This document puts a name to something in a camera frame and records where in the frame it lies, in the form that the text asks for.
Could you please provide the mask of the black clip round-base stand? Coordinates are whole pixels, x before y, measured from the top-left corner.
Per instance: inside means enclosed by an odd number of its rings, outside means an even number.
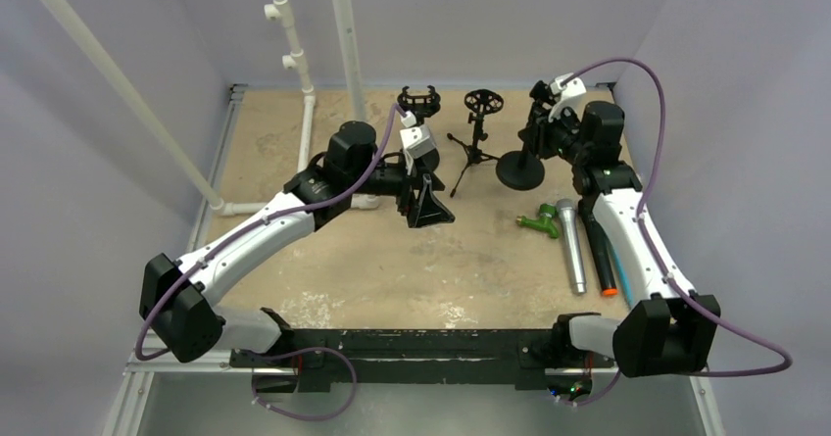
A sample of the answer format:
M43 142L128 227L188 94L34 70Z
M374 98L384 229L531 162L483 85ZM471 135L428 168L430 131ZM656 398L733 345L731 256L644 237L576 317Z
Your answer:
M533 103L542 103L549 109L554 103L554 96L549 84L538 80L531 88L529 97ZM496 174L500 182L516 191L528 191L537 188L544 180L545 167L540 159L533 158L522 151L513 150L505 153L498 161Z

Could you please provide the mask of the black tripod mic stand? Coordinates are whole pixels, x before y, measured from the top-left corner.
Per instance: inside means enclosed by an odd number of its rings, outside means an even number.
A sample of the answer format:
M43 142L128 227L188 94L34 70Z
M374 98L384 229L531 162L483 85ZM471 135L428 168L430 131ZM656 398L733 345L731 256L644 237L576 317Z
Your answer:
M503 109L503 97L492 90L480 88L469 91L464 96L464 105L469 109L467 122L472 125L471 142L465 143L452 133L447 133L447 138L450 141L455 142L463 148L466 159L464 168L461 170L450 192L451 198L456 196L458 187L469 168L484 162L499 160L499 157L485 153L479 147L479 144L488 138L488 134L484 130L485 117L496 114Z

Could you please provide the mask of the silver grey microphone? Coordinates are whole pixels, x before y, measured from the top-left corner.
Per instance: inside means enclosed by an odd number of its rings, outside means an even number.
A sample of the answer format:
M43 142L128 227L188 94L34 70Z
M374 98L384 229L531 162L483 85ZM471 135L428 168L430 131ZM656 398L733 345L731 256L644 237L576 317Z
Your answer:
M577 229L576 205L572 200L562 198L556 202L556 209L562 227L565 258L569 268L572 289L576 295L583 295L587 292L587 286Z

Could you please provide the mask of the black shock-mount round-base stand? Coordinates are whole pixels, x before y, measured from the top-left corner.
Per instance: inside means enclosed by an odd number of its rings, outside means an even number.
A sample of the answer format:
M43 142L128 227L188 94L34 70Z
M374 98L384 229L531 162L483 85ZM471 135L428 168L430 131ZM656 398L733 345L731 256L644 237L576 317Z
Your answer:
M427 137L427 145L422 144L416 150L418 158L424 162L426 167L435 171L440 164L440 154L437 148L435 137L426 124L426 120L434 116L441 109L441 96L432 85L426 86L425 93L413 93L408 86L404 86L397 96L397 103L405 112L413 116L409 119L401 118L403 129L400 131L402 146L404 149L414 144L414 129L418 127L420 133Z

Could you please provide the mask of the black microphone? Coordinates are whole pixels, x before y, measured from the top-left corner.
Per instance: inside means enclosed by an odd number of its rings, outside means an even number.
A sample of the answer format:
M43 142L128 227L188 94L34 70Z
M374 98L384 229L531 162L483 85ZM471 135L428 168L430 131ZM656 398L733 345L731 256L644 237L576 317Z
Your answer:
M617 294L614 273L611 268L611 253L608 246L608 237L591 212L589 203L585 199L578 202L578 215L582 220L592 259L598 277L601 294L606 297Z

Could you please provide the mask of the blue microphone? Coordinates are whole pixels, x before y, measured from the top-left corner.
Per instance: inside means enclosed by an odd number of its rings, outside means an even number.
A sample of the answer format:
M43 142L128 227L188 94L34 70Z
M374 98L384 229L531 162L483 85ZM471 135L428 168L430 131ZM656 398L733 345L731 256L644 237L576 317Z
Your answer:
M613 260L613 264L617 273L619 289L623 293L623 297L626 301L627 307L632 308L635 304L635 301L632 296L628 277L620 260L620 257L613 247L611 247L611 258Z

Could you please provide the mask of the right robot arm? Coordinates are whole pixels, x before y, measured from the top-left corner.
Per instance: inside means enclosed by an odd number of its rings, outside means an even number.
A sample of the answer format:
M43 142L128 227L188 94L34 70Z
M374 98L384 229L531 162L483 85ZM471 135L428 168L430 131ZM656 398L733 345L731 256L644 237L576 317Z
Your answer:
M613 359L627 377L702 370L716 331L710 317L720 305L696 292L658 240L644 237L655 226L641 204L638 175L621 159L623 110L593 101L581 116L566 108L551 118L550 109L532 104L519 134L521 154L535 166L554 156L570 164L592 252L605 262L608 249L616 252L636 301L622 320L594 313L558 319L553 357L573 364L593 352Z

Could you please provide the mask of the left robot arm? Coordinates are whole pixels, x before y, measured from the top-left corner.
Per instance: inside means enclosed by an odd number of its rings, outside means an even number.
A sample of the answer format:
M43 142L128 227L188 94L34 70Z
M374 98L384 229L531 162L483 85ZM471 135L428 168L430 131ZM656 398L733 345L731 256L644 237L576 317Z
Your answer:
M277 313L223 310L219 303L264 261L348 211L355 194L394 198L410 228L454 221L435 196L445 186L423 159L435 149L428 127L403 128L402 148L390 154L375 137L366 122L343 123L326 151L250 218L177 260L159 254L146 264L139 314L165 353L190 363L214 348L242 349L269 366L286 363L292 340Z

